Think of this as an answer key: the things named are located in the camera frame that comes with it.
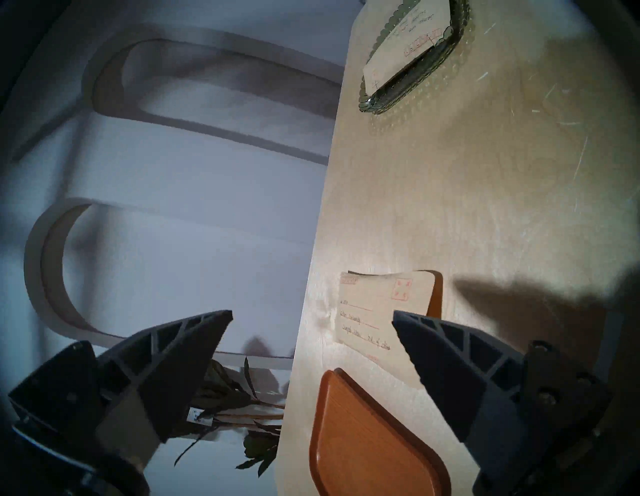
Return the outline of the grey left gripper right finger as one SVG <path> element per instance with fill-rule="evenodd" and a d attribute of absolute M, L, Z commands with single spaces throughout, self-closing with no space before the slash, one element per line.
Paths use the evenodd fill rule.
<path fill-rule="evenodd" d="M 607 384 L 545 340 L 522 354 L 480 329 L 425 315 L 395 310 L 392 325 L 479 467 L 473 495 L 534 495 L 610 405 Z"/>

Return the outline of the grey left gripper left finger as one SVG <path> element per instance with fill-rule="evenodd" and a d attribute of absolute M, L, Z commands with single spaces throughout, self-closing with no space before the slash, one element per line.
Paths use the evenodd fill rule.
<path fill-rule="evenodd" d="M 231 310 L 144 329 L 96 356 L 79 340 L 9 393 L 13 432 L 79 466 L 115 456 L 146 465 L 183 419 Z"/>

